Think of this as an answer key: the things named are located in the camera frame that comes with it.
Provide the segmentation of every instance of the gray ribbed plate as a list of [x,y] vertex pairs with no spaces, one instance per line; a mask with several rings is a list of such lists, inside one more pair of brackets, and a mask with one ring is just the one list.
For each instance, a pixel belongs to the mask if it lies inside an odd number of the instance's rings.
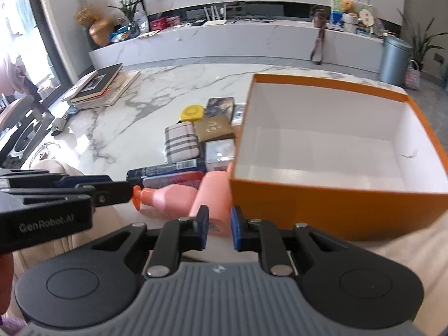
[[182,263],[176,274],[145,282],[112,320],[70,331],[30,324],[19,334],[38,335],[423,336],[411,322],[379,331],[337,324],[309,306],[292,279],[270,276],[258,263]]

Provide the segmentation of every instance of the gold vase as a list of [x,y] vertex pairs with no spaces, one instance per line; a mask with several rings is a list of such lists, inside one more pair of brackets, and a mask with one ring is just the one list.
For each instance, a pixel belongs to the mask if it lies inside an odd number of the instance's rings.
[[107,46],[109,34],[114,31],[115,23],[111,18],[104,18],[95,21],[89,29],[89,34],[98,46]]

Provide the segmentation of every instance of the gray trash can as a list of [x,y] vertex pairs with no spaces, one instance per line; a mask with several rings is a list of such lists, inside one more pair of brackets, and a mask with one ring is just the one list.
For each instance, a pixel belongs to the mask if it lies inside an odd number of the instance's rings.
[[379,80],[395,86],[403,85],[411,54],[409,43],[389,35],[383,43]]

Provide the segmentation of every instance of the red box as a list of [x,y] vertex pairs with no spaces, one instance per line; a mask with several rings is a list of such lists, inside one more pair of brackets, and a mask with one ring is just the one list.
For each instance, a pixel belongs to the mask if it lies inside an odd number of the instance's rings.
[[156,19],[151,21],[149,26],[151,26],[151,30],[162,30],[167,27],[167,20],[165,18]]
[[168,26],[176,26],[179,25],[181,23],[181,17],[180,16],[171,16],[171,17],[167,17],[167,25]]

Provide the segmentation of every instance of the stack of books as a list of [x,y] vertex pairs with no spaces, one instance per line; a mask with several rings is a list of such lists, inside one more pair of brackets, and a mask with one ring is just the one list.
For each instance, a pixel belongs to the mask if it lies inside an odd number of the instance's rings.
[[140,75],[140,71],[121,71],[122,67],[115,64],[85,75],[62,100],[78,109],[112,106]]

